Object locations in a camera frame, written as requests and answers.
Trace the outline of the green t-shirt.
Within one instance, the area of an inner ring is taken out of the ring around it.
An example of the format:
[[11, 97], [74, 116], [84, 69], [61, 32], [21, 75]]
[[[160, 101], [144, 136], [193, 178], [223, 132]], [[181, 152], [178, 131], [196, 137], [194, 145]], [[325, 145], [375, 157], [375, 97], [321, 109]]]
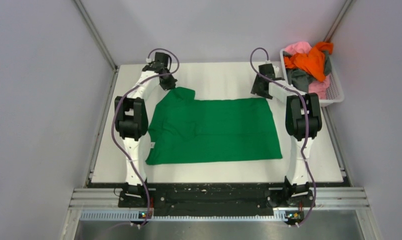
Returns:
[[156, 104], [148, 132], [151, 166], [283, 157], [264, 98], [199, 100], [194, 90], [178, 87]]

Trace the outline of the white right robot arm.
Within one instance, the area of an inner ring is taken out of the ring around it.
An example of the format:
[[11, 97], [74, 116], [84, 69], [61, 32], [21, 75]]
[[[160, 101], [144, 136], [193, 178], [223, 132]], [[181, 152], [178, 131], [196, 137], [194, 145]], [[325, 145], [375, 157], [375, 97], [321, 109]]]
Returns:
[[310, 184], [314, 182], [308, 165], [311, 148], [322, 129], [319, 97], [298, 91], [284, 78], [276, 77], [270, 62], [253, 68], [256, 73], [251, 93], [277, 99], [285, 105], [285, 129], [290, 136], [290, 162], [277, 203], [296, 206], [302, 200], [313, 200]]

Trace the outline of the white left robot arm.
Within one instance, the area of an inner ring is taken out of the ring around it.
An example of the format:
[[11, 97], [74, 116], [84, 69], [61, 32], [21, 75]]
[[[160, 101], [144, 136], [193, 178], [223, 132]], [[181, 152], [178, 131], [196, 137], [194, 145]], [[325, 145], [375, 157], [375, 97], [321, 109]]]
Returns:
[[176, 88], [173, 61], [178, 62], [179, 59], [171, 51], [164, 48], [151, 50], [136, 83], [122, 96], [114, 99], [111, 138], [125, 155], [128, 187], [124, 192], [130, 194], [130, 200], [138, 207], [145, 206], [150, 200], [144, 170], [149, 151], [143, 149], [150, 144], [147, 136], [149, 118], [146, 101], [156, 87], [161, 87], [164, 91]]

